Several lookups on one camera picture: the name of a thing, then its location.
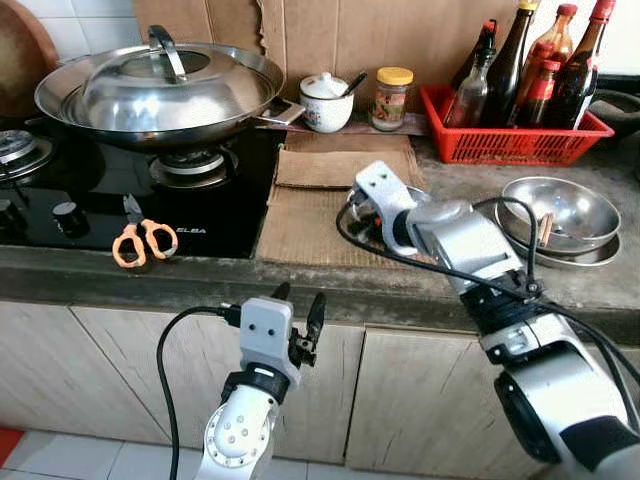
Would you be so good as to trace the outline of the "stainless steel bowl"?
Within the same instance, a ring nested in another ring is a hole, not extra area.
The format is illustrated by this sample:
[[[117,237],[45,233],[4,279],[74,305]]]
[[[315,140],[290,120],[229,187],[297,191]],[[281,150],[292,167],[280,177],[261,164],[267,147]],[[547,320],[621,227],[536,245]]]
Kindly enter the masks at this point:
[[[420,189],[417,187],[408,186],[407,191],[410,192],[410,197],[416,204],[425,204],[430,200],[430,195],[425,189]],[[347,206],[344,207],[344,210],[340,210],[338,227],[340,232],[351,234],[351,236],[355,237],[357,241],[361,241],[360,239],[360,206],[361,205],[372,205],[372,201],[369,200],[369,197],[365,195],[365,193],[361,193],[357,191],[357,189],[353,188],[352,191],[348,192],[347,196]],[[396,227],[396,238],[399,241],[397,248],[399,247],[413,247],[410,234],[407,233],[407,227]],[[372,246],[376,247],[388,247],[388,246],[380,246],[380,244],[376,243],[367,243],[372,244]]]
[[[511,180],[502,195],[531,207],[531,212],[507,202],[494,207],[500,227],[518,241],[529,239],[530,221],[552,215],[550,236],[539,243],[541,252],[570,255],[599,250],[617,237],[621,227],[620,211],[611,201],[572,180],[531,175]]]

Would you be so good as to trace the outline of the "wood grain cabinet door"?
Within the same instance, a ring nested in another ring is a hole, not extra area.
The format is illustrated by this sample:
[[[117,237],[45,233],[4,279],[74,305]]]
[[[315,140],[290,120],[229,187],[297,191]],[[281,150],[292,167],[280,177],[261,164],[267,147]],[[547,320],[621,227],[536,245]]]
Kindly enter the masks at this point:
[[[154,417],[161,431],[152,442],[168,442],[155,349],[172,312],[82,306],[70,311]],[[364,338],[361,326],[325,326],[316,364],[302,367],[301,387],[285,397],[282,421],[271,435],[275,457],[343,463]],[[198,448],[198,435],[219,406],[225,378],[241,367],[238,329],[220,317],[188,316],[166,339],[165,364],[180,443]]]
[[[544,470],[512,433],[472,335],[369,329],[346,465],[358,470],[525,480]]]
[[[165,443],[68,307],[0,301],[0,426]]]

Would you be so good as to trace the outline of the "large brown cardboard mat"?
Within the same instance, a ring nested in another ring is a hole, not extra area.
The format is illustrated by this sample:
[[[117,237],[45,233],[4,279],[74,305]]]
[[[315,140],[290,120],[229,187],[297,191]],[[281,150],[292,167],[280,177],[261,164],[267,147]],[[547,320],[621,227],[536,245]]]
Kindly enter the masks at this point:
[[[347,193],[337,189],[274,186],[256,259],[324,268],[403,269],[404,265],[361,250],[340,237],[335,215]]]

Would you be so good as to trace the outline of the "small folded cardboard mat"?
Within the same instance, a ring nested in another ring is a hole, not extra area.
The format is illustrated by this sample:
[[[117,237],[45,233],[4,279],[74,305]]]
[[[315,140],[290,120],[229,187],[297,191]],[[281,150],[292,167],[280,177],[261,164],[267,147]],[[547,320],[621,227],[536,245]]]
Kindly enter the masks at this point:
[[[303,189],[351,187],[366,166],[385,163],[407,186],[425,186],[410,138],[404,134],[287,134],[275,183]]]

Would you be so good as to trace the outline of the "black glass gas stove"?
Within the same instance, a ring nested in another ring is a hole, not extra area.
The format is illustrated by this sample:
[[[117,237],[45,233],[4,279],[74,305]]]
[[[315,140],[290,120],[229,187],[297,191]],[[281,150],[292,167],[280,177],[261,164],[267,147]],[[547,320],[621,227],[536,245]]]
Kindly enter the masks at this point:
[[[227,183],[209,189],[156,186],[148,165],[157,155],[123,150],[92,141],[46,116],[0,131],[28,131],[49,138],[55,159],[38,172],[35,182],[0,187],[0,198],[18,206],[26,229],[0,230],[0,244],[109,251],[125,225],[123,197],[133,195],[147,219],[168,224],[179,238],[177,256],[247,259],[255,250],[262,220],[268,212],[276,154],[284,134],[243,131],[219,147],[238,157],[236,173]],[[52,220],[51,209],[77,202],[90,221],[90,232],[68,238]]]

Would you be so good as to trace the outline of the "clear bottle black spout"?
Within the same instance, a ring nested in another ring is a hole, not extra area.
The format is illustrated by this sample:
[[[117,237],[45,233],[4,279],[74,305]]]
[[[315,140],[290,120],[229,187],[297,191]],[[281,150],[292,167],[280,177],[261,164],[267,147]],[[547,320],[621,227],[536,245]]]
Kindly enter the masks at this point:
[[[497,20],[486,20],[476,45],[463,67],[466,74],[458,70],[454,74],[454,96],[451,109],[445,115],[444,125],[448,128],[470,128],[479,123],[481,111],[483,111],[486,96],[489,93],[489,84],[486,82],[486,74],[492,60],[497,54],[495,41],[497,41]]]

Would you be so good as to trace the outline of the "brown wooden chopsticks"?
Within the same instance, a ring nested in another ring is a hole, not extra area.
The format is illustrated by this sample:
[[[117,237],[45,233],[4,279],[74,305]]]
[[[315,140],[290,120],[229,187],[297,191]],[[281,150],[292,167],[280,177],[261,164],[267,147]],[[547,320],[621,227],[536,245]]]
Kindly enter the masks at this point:
[[[556,229],[556,215],[553,212],[541,215],[538,223],[538,243],[536,243],[536,246],[547,244],[554,229]]]

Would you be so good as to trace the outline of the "small red labelled bottle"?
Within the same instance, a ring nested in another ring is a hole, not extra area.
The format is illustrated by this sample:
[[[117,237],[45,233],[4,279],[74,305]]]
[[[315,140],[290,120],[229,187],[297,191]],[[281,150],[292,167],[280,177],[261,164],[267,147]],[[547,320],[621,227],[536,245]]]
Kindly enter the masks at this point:
[[[525,104],[518,110],[515,124],[522,128],[539,128],[544,123],[550,97],[556,88],[556,77],[561,63],[554,60],[541,61],[538,74],[530,84]]]

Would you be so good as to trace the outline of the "black stove knob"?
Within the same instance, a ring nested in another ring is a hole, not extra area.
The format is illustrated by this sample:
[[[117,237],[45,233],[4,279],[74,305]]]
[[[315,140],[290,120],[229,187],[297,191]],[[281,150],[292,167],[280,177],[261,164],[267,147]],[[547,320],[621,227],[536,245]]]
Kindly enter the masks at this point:
[[[90,232],[90,221],[77,202],[64,201],[51,209],[56,227],[68,238],[81,238]]]
[[[8,198],[0,198],[0,230],[22,232],[24,229],[26,229],[26,219],[18,206]]]

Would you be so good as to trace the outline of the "dark sauce bottle red cap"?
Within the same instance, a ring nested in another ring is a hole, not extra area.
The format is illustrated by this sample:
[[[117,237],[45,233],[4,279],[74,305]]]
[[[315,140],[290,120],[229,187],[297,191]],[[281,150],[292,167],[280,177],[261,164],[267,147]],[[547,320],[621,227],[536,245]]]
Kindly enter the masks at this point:
[[[579,128],[596,90],[600,42],[616,3],[617,0],[596,0],[579,46],[556,77],[556,88],[543,116],[545,128],[558,131]]]

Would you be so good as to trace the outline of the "amber bottle red cap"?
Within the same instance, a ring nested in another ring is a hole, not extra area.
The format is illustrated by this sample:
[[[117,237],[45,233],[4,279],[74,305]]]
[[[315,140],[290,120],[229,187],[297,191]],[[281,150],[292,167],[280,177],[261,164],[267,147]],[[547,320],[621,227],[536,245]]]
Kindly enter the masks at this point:
[[[570,26],[577,10],[579,10],[579,6],[572,3],[558,5],[556,22],[547,32],[536,38],[526,56],[518,95],[524,96],[529,90],[532,79],[541,67],[541,61],[553,60],[564,63],[570,58],[573,51],[573,41],[570,32],[568,32],[568,26]]]

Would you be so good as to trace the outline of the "dark stone mortar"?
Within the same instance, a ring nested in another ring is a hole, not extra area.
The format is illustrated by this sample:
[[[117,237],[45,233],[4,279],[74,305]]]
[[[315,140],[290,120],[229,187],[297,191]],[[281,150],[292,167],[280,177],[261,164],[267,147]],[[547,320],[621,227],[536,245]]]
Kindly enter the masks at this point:
[[[596,90],[588,110],[614,132],[625,138],[640,129],[640,99],[630,93]]]

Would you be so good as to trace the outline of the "round wooden cutting board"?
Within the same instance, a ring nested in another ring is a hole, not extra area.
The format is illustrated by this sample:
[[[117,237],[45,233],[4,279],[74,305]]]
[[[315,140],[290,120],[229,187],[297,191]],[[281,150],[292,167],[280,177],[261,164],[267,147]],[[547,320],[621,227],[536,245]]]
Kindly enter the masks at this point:
[[[35,115],[35,91],[58,68],[58,51],[35,14],[0,0],[0,118]]]

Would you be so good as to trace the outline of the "black handled jar spoon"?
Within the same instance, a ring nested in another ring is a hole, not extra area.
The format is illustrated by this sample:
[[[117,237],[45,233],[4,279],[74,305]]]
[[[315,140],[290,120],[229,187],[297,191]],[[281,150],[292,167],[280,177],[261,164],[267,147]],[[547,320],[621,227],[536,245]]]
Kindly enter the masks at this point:
[[[353,81],[347,84],[346,91],[344,91],[342,95],[340,95],[340,97],[344,99],[344,97],[349,97],[353,95],[353,93],[355,93],[357,88],[360,87],[361,84],[366,81],[367,77],[369,77],[369,73],[367,73],[366,70],[362,70],[362,72],[357,74],[356,78],[353,79]]]

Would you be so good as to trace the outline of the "narrow cardboard wall panel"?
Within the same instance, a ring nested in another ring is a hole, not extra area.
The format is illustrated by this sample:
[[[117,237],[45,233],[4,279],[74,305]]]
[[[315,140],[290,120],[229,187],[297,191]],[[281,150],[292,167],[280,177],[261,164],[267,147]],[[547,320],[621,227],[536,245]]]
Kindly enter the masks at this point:
[[[161,26],[178,44],[224,44],[264,54],[257,0],[132,0],[141,44]]]

